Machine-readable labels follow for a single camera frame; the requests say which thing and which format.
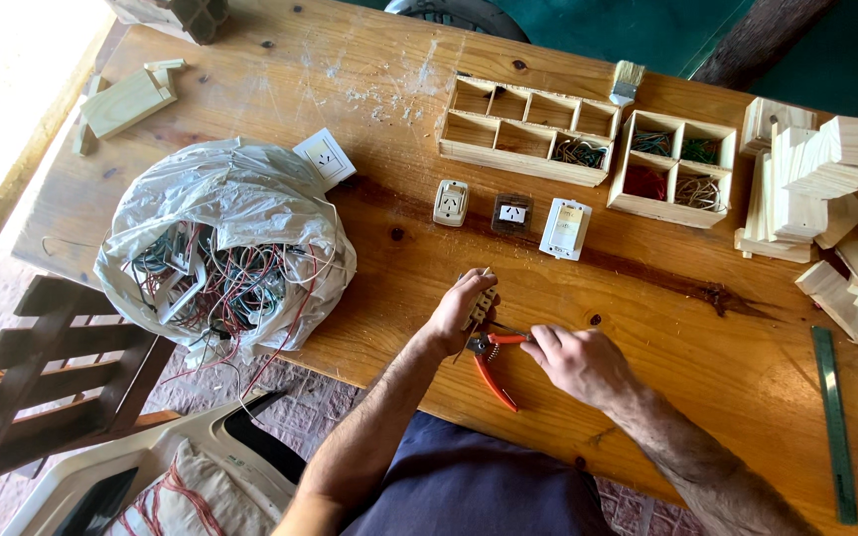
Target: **metal ruler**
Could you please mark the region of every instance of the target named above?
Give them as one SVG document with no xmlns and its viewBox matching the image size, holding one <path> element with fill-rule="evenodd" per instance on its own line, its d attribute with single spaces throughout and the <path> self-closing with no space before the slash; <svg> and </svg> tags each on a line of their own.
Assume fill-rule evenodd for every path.
<svg viewBox="0 0 858 536">
<path fill-rule="evenodd" d="M 843 525 L 858 525 L 856 487 L 852 476 L 850 442 L 847 440 L 839 376 L 836 373 L 833 335 L 827 328 L 820 326 L 813 326 L 812 331 L 816 368 L 820 372 L 820 390 L 823 392 L 823 409 L 827 414 L 829 458 L 833 470 L 833 489 L 836 492 L 836 517 Z"/>
</svg>

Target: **wooden table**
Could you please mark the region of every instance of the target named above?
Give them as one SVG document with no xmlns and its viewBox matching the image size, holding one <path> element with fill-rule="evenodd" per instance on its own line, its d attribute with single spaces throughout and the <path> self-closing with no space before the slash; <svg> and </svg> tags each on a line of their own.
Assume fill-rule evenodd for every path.
<svg viewBox="0 0 858 536">
<path fill-rule="evenodd" d="M 729 215 L 710 230 L 608 210 L 598 188 L 444 160 L 436 127 L 456 70 L 507 83 L 605 99 L 613 66 L 327 0 L 232 1 L 225 36 L 196 47 L 133 27 L 103 75 L 183 57 L 179 100 L 80 158 L 70 139 L 50 169 L 14 254 L 95 285 L 90 267 L 125 188 L 151 164 L 200 141 L 243 135 L 292 147 L 322 127 L 358 173 L 330 191 L 359 254 L 359 271 L 327 321 L 287 359 L 368 384 L 428 318 L 459 272 L 491 266 L 500 319 L 524 328 L 602 329 L 638 374 L 771 481 L 830 534 L 835 521 L 827 434 L 811 324 L 833 329 L 858 496 L 858 347 L 793 284 L 807 266 L 732 249 L 743 226 L 752 161 L 738 158 Z M 751 96 L 650 73 L 637 107 L 740 128 Z M 432 222 L 441 179 L 471 186 L 465 225 Z M 533 232 L 489 229 L 501 192 L 535 199 Z M 540 253 L 552 198 L 594 208 L 580 262 Z M 530 446 L 658 497 L 680 502 L 637 447 L 600 412 L 555 389 L 518 349 L 502 352 L 498 381 L 521 407 L 508 412 L 472 359 L 446 363 L 422 408 Z"/>
</svg>

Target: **white plastic chair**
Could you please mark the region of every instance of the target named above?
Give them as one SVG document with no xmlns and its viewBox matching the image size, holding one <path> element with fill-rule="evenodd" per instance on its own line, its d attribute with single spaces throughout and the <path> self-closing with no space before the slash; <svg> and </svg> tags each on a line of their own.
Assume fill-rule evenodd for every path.
<svg viewBox="0 0 858 536">
<path fill-rule="evenodd" d="M 257 415 L 285 394 L 252 395 L 247 408 Z M 268 512 L 286 509 L 306 466 L 287 445 L 254 425 L 239 402 L 231 402 L 67 458 L 45 475 L 3 534 L 100 534 L 122 506 L 168 469 L 185 439 L 207 452 Z"/>
</svg>

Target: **hand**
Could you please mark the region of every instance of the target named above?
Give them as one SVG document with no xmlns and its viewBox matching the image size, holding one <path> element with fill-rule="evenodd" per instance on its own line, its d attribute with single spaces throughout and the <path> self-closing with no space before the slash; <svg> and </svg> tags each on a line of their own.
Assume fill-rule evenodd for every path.
<svg viewBox="0 0 858 536">
<path fill-rule="evenodd" d="M 597 329 L 568 332 L 559 326 L 532 326 L 538 342 L 521 349 L 542 365 L 552 384 L 576 399 L 610 412 L 631 404 L 645 389 L 621 350 Z"/>
<path fill-rule="evenodd" d="M 442 297 L 432 318 L 420 330 L 420 335 L 441 344 L 445 351 L 443 358 L 457 354 L 465 348 L 465 343 L 472 334 L 462 331 L 462 324 L 469 317 L 476 299 L 479 298 L 479 293 L 499 282 L 495 274 L 483 275 L 483 272 L 482 268 L 473 268 L 456 281 L 456 284 Z M 500 300 L 498 295 L 492 300 L 487 319 L 495 319 L 495 306 Z"/>
</svg>

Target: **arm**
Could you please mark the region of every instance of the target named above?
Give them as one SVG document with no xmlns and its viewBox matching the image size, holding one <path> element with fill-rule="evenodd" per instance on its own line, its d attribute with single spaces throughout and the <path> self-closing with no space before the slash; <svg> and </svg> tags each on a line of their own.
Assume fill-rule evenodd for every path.
<svg viewBox="0 0 858 536">
<path fill-rule="evenodd" d="M 639 381 L 598 330 L 534 326 L 522 349 L 548 378 L 621 428 L 677 489 L 710 534 L 820 534 L 760 475 Z"/>
<path fill-rule="evenodd" d="M 276 534 L 335 534 L 346 515 L 378 489 L 435 370 L 465 347 L 471 334 L 461 328 L 470 308 L 497 282 L 494 274 L 474 269 L 449 289 L 363 402 L 320 445 Z M 493 303 L 498 305 L 498 296 Z"/>
</svg>

